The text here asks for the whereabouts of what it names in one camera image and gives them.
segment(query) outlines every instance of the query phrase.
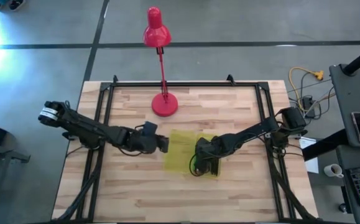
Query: transparent yellow plastic sheet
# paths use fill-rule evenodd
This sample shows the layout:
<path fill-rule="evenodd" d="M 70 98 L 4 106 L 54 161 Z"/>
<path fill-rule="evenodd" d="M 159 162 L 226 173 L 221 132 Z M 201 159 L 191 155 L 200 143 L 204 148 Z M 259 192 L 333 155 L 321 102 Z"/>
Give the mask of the transparent yellow plastic sheet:
<path fill-rule="evenodd" d="M 195 154 L 197 140 L 201 137 L 211 140 L 214 136 L 214 134 L 206 133 L 196 134 L 194 131 L 172 130 L 170 133 L 170 143 L 168 144 L 168 153 L 164 155 L 164 169 L 167 171 L 190 174 L 190 159 Z M 220 173 L 220 167 L 221 162 L 219 164 L 218 175 Z M 203 176 L 216 177 L 210 173 Z"/>

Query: white mug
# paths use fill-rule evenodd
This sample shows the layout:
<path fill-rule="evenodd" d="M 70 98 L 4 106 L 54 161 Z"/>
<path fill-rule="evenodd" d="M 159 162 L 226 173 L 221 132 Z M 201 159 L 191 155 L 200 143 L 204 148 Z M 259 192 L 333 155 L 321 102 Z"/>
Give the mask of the white mug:
<path fill-rule="evenodd" d="M 323 172 L 325 172 L 325 174 L 328 177 L 338 177 L 338 178 L 344 177 L 342 168 L 337 164 L 332 164 L 332 165 L 326 166 L 323 169 Z"/>

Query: concrete floor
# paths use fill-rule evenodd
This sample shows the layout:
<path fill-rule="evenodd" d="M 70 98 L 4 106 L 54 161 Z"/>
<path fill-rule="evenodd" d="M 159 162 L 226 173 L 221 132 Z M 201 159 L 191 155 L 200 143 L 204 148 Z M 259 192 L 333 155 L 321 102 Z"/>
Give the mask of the concrete floor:
<path fill-rule="evenodd" d="M 5 8 L 0 12 L 0 45 L 92 44 L 103 2 L 35 0 L 18 12 Z M 355 0 L 112 0 L 99 42 L 141 42 L 145 11 L 154 5 L 161 7 L 173 42 L 360 40 L 360 1 Z M 0 50 L 0 127 L 32 155 L 28 164 L 10 166 L 0 192 L 2 224 L 50 219 L 68 142 L 62 130 L 39 124 L 37 116 L 46 100 L 70 100 L 76 107 L 92 52 L 38 48 Z M 360 45 L 168 47 L 165 69 L 169 80 L 223 80 L 230 73 L 237 80 L 285 80 L 291 90 L 291 67 L 324 70 L 326 80 L 330 65 L 348 63 L 359 54 Z M 158 80 L 155 49 L 99 49 L 90 80 L 111 80 L 113 75 Z M 302 75 L 294 73 L 296 86 Z M 305 85 L 312 83 L 313 77 L 305 79 Z M 304 94 L 318 98 L 330 88 L 326 82 Z M 332 98 L 330 111 L 307 127 L 307 136 L 324 138 L 341 128 Z M 353 222 L 352 216 L 337 212 L 336 204 L 343 200 L 339 192 L 338 187 L 313 187 L 318 213 L 325 220 Z"/>

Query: yellow cable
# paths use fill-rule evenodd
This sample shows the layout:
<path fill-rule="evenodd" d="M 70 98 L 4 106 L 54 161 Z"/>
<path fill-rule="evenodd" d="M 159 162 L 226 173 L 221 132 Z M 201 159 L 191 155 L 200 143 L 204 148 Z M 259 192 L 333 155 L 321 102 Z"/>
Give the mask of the yellow cable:
<path fill-rule="evenodd" d="M 298 107 L 299 107 L 302 111 L 307 112 L 307 110 L 305 110 L 305 109 L 303 108 L 303 106 L 302 106 L 302 104 L 301 104 L 301 102 L 300 102 L 300 97 L 299 97 L 299 95 L 298 95 L 298 91 L 296 90 L 296 87 L 295 87 L 294 84 L 293 84 L 292 72 L 293 72 L 293 70 L 295 70 L 295 69 L 299 69 L 299 70 L 303 70 L 303 71 L 305 71 L 305 72 L 311 73 L 311 74 L 313 74 L 319 81 L 323 79 L 323 71 L 313 72 L 313 71 L 309 71 L 309 70 L 307 70 L 307 69 L 305 69 L 305 68 L 302 68 L 302 67 L 293 67 L 293 68 L 291 68 L 290 71 L 289 71 L 289 82 L 290 82 L 290 84 L 291 84 L 294 92 L 296 93 L 296 99 L 297 99 Z"/>

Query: electrical plug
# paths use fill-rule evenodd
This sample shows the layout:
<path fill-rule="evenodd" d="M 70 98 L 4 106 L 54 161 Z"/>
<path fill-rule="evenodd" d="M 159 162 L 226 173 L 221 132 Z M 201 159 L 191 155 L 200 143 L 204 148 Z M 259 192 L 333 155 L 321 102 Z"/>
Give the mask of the electrical plug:
<path fill-rule="evenodd" d="M 313 74 L 317 80 L 322 81 L 322 79 L 323 79 L 323 71 L 322 70 L 320 70 L 319 72 L 314 72 Z"/>

